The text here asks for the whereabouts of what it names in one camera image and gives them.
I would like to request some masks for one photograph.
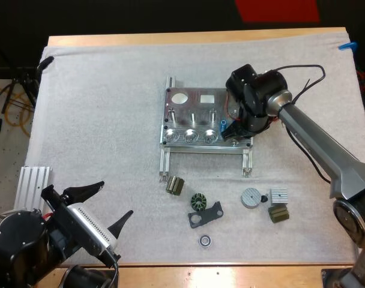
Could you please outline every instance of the table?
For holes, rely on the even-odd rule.
[[[344,28],[300,28],[254,31],[186,32],[168,34],[120,34],[52,36],[49,46],[115,46],[128,44],[212,43],[282,38],[328,32]],[[204,263],[188,265],[121,265],[120,287],[321,287],[321,269],[334,265],[238,265]],[[57,287],[65,268],[58,268],[37,287]]]

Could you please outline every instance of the black background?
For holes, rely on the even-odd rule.
[[[320,23],[243,23],[233,0],[0,0],[0,48],[36,67],[50,35],[345,26],[365,69],[365,0],[319,0]],[[7,64],[0,58],[0,77]]]

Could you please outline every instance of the cylindrical metal part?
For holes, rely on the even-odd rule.
[[[216,121],[216,111],[215,110],[210,110],[209,111],[209,116],[210,116],[210,121],[212,123],[215,123],[215,121]]]
[[[172,120],[172,122],[176,122],[176,112],[173,109],[169,110],[169,117]]]
[[[246,208],[256,208],[261,201],[261,194],[256,188],[247,188],[241,195],[241,202]]]
[[[277,116],[281,108],[290,102],[292,102],[292,94],[288,90],[281,90],[273,94],[267,102],[267,114]]]
[[[181,194],[181,190],[183,189],[184,180],[180,177],[170,177],[168,180],[168,184],[166,186],[166,191],[170,194],[179,196]]]

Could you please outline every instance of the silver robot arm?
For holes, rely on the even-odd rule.
[[[365,163],[358,161],[293,105],[288,90],[279,91],[268,99],[267,115],[278,116],[330,176],[330,198],[336,198],[334,214],[363,249],[352,270],[335,283],[336,287],[365,287]]]

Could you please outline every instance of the small gear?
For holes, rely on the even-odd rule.
[[[207,207],[207,198],[205,198],[205,196],[201,193],[196,193],[192,197],[191,204],[193,210],[195,210],[196,212],[204,211]]]

